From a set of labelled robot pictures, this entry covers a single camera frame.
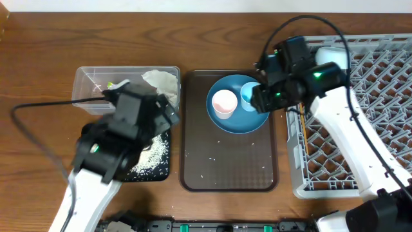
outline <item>white granules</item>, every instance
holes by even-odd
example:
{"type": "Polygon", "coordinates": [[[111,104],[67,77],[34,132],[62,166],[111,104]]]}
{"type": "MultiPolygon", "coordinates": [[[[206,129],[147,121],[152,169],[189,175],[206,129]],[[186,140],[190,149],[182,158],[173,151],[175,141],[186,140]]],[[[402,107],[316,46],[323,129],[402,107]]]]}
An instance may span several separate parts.
{"type": "Polygon", "coordinates": [[[167,145],[168,142],[163,141],[161,135],[153,138],[153,144],[150,150],[141,152],[139,162],[131,171],[135,173],[145,173],[147,170],[155,169],[162,161],[162,155],[167,152],[167,145]]]}

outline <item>white cup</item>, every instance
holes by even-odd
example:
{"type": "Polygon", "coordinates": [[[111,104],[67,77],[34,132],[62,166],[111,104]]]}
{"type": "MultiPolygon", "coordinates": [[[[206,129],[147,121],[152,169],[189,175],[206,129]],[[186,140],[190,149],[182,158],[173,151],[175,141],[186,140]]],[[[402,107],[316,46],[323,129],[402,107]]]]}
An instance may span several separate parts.
{"type": "Polygon", "coordinates": [[[315,60],[317,65],[335,62],[342,70],[349,68],[346,50],[343,48],[322,47],[317,50],[315,60]]]}
{"type": "Polygon", "coordinates": [[[213,95],[212,105],[219,119],[228,119],[238,106],[238,98],[229,90],[220,90],[213,95]]]}

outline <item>clear plastic bin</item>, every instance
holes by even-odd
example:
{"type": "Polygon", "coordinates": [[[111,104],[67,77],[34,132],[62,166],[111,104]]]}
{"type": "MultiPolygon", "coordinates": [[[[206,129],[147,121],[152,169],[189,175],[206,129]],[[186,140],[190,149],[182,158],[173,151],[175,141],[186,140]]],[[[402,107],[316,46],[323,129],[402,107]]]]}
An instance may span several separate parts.
{"type": "MultiPolygon", "coordinates": [[[[180,104],[180,70],[175,66],[80,67],[76,71],[71,99],[78,100],[89,97],[102,97],[102,91],[108,88],[108,82],[116,84],[125,79],[129,79],[132,83],[154,89],[142,78],[142,74],[151,70],[165,71],[173,74],[178,79],[178,102],[175,108],[175,110],[178,111],[180,104]]],[[[103,115],[115,111],[115,107],[107,101],[82,102],[73,105],[86,110],[92,115],[103,115]]]]}

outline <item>green clip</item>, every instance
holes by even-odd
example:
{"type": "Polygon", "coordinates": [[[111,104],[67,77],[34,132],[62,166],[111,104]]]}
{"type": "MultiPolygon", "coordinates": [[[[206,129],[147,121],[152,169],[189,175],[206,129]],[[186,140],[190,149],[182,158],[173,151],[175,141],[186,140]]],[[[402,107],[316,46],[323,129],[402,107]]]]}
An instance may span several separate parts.
{"type": "Polygon", "coordinates": [[[272,226],[263,226],[263,232],[272,232],[272,226]]]}
{"type": "Polygon", "coordinates": [[[180,232],[189,232],[189,225],[181,225],[180,232]]]}

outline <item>light blue cup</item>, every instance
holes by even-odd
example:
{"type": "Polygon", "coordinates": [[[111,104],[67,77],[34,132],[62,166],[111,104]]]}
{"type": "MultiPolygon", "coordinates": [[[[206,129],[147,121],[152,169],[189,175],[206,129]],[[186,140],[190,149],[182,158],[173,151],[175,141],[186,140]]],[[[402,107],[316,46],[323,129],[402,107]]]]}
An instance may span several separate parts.
{"type": "Polygon", "coordinates": [[[253,87],[258,86],[258,85],[260,85],[260,83],[258,82],[248,82],[242,86],[242,89],[240,89],[240,96],[241,96],[240,103],[244,110],[249,111],[249,112],[256,111],[255,107],[253,107],[250,104],[250,100],[252,98],[253,87]]]}

